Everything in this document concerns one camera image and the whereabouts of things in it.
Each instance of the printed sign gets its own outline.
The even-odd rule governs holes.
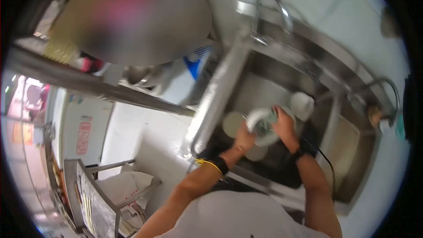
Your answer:
[[[85,155],[88,149],[88,140],[91,133],[91,119],[81,122],[78,130],[77,155]]]

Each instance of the metal frame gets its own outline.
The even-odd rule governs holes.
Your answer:
[[[12,45],[8,50],[7,63],[11,70],[58,87],[91,94],[98,98],[128,103],[135,106],[192,116],[194,111],[165,102],[159,98],[137,92],[123,86],[104,83],[101,77],[78,71],[44,56]]]
[[[89,232],[90,235],[94,237],[94,235],[87,229],[84,219],[82,217],[80,201],[78,198],[79,190],[77,190],[77,166],[79,165],[81,167],[82,171],[85,173],[86,177],[90,181],[93,188],[98,192],[100,197],[108,204],[108,206],[116,213],[115,237],[117,237],[117,233],[119,231],[119,222],[121,217],[120,209],[122,209],[123,207],[133,203],[137,199],[153,191],[155,188],[161,185],[161,181],[159,180],[152,183],[147,188],[143,189],[136,195],[124,200],[121,203],[113,204],[112,201],[106,196],[106,194],[98,187],[97,183],[95,182],[91,174],[99,172],[99,171],[115,168],[115,167],[120,167],[125,164],[132,164],[134,162],[135,160],[131,159],[131,160],[126,160],[126,161],[122,161],[122,162],[118,162],[114,164],[104,165],[101,167],[87,168],[84,166],[81,159],[72,159],[72,160],[64,161],[63,172],[65,177],[66,193],[68,195],[69,206],[71,208],[71,211],[75,220],[75,224],[77,225],[77,227],[82,228],[83,232]]]

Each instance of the dish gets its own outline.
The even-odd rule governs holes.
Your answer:
[[[287,107],[282,109],[293,119],[294,129],[297,128],[295,116]],[[247,128],[249,132],[256,133],[254,144],[259,147],[269,146],[279,140],[279,136],[272,130],[271,123],[277,119],[272,108],[256,108],[247,116]]]
[[[253,162],[262,160],[267,155],[268,148],[266,146],[259,147],[254,145],[246,154],[245,157]]]
[[[244,114],[240,112],[229,112],[223,118],[222,129],[230,138],[235,138],[236,132],[243,121],[245,121]]]

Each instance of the white floor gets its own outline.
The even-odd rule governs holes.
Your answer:
[[[104,141],[101,165],[135,158],[134,170],[158,178],[158,187],[147,205],[153,214],[184,177],[188,161],[177,155],[191,117],[116,103]],[[118,174],[120,168],[99,173],[99,179]]]

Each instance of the black wristband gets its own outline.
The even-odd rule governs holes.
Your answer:
[[[214,163],[214,165],[219,168],[220,172],[222,172],[222,175],[225,175],[227,172],[229,172],[228,165],[220,156],[216,156],[208,161]]]

